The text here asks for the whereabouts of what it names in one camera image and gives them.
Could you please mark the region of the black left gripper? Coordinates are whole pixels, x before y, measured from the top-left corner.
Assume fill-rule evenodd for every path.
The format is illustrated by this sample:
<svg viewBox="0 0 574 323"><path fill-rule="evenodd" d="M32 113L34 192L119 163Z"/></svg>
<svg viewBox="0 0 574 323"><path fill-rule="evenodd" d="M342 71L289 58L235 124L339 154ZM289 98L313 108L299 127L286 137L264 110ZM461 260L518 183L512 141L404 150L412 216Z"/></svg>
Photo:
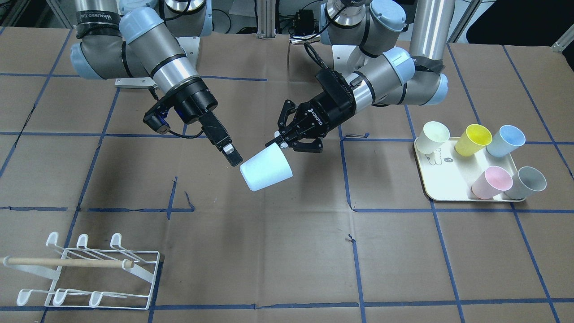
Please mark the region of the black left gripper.
<svg viewBox="0 0 574 323"><path fill-rule="evenodd" d="M266 143L265 147L277 144L281 148L292 148L300 153L322 153L322 139L326 133L352 116L348 110L341 112L324 91L299 106L286 100L279 113L275 138ZM303 142L301 138L313 141Z"/></svg>

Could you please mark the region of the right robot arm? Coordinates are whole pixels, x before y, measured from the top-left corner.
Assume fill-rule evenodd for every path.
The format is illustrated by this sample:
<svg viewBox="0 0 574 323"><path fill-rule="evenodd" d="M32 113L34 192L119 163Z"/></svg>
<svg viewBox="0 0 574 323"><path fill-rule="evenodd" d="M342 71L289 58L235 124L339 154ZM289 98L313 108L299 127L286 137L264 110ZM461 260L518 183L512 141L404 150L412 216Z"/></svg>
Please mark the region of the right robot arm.
<svg viewBox="0 0 574 323"><path fill-rule="evenodd" d="M237 166L242 157L213 114L217 100L173 35L209 35L209 0L167 0L159 10L146 3L121 14L114 0L76 0L79 43L70 49L74 70L85 79L150 77L164 96L143 122L159 134L170 133L170 108L183 123L201 123L201 131Z"/></svg>

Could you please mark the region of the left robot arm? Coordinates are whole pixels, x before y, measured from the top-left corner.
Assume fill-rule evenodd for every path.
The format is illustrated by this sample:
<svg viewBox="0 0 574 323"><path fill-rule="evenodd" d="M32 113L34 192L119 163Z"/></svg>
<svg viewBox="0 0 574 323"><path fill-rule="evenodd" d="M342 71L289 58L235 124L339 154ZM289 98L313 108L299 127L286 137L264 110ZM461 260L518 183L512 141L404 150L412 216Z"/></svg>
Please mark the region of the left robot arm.
<svg viewBox="0 0 574 323"><path fill-rule="evenodd" d="M329 0L322 5L321 42L353 46L343 71L326 65L309 43L308 55L320 66L322 92L296 105L283 104L278 131L266 146L320 153L322 139L371 105L436 105L448 92L443 53L455 2L417 0L410 47L396 47L407 24L393 0Z"/></svg>

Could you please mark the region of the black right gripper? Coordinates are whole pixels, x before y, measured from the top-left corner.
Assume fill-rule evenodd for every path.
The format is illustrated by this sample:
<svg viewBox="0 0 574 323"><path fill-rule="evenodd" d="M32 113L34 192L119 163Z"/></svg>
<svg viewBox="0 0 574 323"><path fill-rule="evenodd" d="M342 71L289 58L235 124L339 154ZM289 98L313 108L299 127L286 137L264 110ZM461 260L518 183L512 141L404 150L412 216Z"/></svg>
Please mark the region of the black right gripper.
<svg viewBox="0 0 574 323"><path fill-rule="evenodd" d="M183 123L189 125L200 119L207 139L223 153L232 167L243 161L226 129L211 112L218 102L201 77L189 78L170 89L170 102Z"/></svg>

